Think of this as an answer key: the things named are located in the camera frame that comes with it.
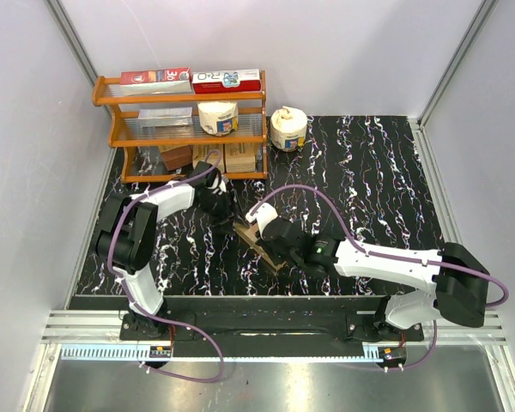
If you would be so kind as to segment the brown cardboard express box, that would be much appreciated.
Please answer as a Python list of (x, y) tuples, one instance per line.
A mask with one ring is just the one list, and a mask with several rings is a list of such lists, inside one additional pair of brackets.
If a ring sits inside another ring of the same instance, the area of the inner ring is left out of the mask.
[(259, 236), (257, 223), (247, 226), (246, 224), (235, 222), (233, 228), (235, 233), (264, 260), (273, 273), (277, 273), (287, 265), (285, 259), (276, 257), (271, 252), (265, 250), (264, 243)]

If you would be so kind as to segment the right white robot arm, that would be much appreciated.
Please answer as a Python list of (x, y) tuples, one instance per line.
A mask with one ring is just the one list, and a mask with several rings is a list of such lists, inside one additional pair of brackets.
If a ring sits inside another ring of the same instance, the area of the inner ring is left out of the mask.
[(299, 267), (308, 277), (368, 277), (410, 287), (386, 295), (375, 313), (355, 324), (352, 339), (396, 341), (417, 324), (443, 318), (463, 327), (484, 325), (487, 273), (463, 246), (444, 251), (402, 251), (383, 246), (358, 250), (348, 239), (310, 235), (276, 217), (257, 225), (258, 243), (275, 260)]

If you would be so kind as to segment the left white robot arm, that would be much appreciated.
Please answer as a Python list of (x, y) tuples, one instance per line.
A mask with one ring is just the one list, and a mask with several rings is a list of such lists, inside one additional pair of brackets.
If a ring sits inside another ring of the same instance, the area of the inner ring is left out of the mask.
[(200, 209), (221, 234), (234, 232), (239, 204), (219, 168), (199, 161), (186, 179), (172, 180), (151, 191), (114, 195), (106, 201), (91, 248), (126, 286), (129, 311), (123, 327), (136, 336), (161, 339), (173, 330), (166, 302), (150, 269), (157, 224), (169, 215)]

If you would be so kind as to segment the right small cardboard box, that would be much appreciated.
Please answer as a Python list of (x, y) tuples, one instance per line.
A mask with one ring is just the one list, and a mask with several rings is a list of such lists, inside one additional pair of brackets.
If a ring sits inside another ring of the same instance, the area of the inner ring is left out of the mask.
[(226, 144), (224, 155), (227, 173), (251, 173), (255, 170), (256, 155), (251, 142)]

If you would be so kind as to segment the small cardboard box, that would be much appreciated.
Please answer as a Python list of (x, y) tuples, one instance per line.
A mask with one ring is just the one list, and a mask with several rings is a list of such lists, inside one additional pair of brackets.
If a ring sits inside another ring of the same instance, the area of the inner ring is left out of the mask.
[(256, 155), (251, 142), (226, 144), (224, 155), (227, 173), (251, 173), (255, 170)]
[(221, 156), (217, 168), (221, 173), (224, 173), (224, 146), (221, 144), (200, 144), (192, 146), (192, 166), (196, 167), (199, 161), (205, 161), (210, 151), (217, 150), (217, 153), (213, 153), (208, 158), (208, 163), (214, 165), (217, 162), (218, 155)]

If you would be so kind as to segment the middle small cardboard box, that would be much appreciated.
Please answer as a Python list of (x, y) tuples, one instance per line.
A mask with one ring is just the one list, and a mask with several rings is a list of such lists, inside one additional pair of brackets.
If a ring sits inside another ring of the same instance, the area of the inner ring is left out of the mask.
[(214, 165), (217, 162), (218, 155), (221, 156), (217, 168), (221, 173), (224, 173), (224, 146), (221, 144), (200, 144), (192, 146), (192, 166), (196, 167), (199, 161), (205, 161), (210, 151), (217, 150), (217, 153), (213, 153), (208, 158), (208, 163)]

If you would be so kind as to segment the dark brown small box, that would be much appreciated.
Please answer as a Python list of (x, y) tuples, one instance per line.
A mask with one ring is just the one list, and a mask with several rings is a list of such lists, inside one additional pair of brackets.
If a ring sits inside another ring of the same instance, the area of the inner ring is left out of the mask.
[(190, 165), (192, 162), (192, 147), (190, 145), (160, 145), (158, 150), (167, 171)]

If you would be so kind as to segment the red white toothpaste box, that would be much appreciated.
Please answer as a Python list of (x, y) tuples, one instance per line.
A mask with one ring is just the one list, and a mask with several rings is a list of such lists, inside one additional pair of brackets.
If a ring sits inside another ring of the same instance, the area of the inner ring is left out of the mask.
[(256, 92), (261, 90), (261, 71), (217, 70), (192, 74), (191, 84), (196, 94)]

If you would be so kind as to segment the red silver toothpaste box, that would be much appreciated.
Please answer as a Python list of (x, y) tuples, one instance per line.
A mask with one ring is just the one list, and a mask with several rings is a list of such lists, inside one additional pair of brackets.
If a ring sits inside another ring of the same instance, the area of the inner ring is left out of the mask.
[(119, 84), (123, 95), (191, 94), (189, 67), (160, 70), (125, 71)]

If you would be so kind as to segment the toilet paper roll on shelf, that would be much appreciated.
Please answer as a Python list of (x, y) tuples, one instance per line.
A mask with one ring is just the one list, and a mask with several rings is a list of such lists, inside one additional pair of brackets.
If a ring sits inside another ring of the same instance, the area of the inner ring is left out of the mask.
[(199, 124), (211, 136), (225, 136), (238, 129), (239, 107), (235, 101), (197, 103)]

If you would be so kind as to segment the orange wooden shelf rack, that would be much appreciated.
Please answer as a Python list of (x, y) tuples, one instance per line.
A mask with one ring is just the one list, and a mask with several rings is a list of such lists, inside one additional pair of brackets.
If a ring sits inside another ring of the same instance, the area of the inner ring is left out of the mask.
[[(144, 94), (123, 96), (119, 93), (118, 77), (99, 76), (94, 84), (92, 102), (103, 106), (112, 114), (108, 144), (124, 151), (121, 179), (126, 183), (161, 183), (184, 175), (168, 172), (159, 147), (181, 145), (197, 146), (230, 143), (250, 143), (257, 150), (254, 169), (249, 172), (228, 173), (229, 179), (268, 178), (268, 131), (266, 119), (266, 72), (260, 71), (260, 89), (251, 92), (219, 94)], [(237, 101), (238, 129), (226, 136), (211, 136), (204, 132), (198, 119), (196, 105), (200, 101)], [(194, 106), (192, 125), (145, 127), (138, 119), (142, 108), (158, 105)]]

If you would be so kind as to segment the toilet paper roll on table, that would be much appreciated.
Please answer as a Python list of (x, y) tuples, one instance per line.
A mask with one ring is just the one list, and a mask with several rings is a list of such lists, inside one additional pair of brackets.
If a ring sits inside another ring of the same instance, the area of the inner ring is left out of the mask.
[(303, 111), (283, 106), (271, 116), (270, 140), (282, 151), (291, 152), (300, 149), (306, 140), (307, 125), (307, 116)]

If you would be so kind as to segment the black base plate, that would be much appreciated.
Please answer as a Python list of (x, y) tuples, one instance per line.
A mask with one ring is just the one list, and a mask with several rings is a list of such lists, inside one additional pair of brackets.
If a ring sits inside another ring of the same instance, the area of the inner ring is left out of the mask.
[(375, 328), (381, 297), (168, 297), (160, 316), (168, 326), (127, 312), (123, 341), (172, 340), (176, 357), (227, 359), (364, 357), (367, 343), (423, 342), (420, 324), (405, 331)]

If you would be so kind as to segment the aluminium frame rail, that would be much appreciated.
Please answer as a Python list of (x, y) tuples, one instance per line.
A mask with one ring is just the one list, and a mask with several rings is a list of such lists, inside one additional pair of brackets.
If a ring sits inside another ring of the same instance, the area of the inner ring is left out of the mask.
[[(117, 343), (122, 328), (115, 311), (53, 311), (50, 313), (41, 341), (43, 343)], [(487, 313), (480, 329), (464, 328), (444, 319), (437, 321), (439, 346), (506, 346), (506, 336), (496, 312)]]

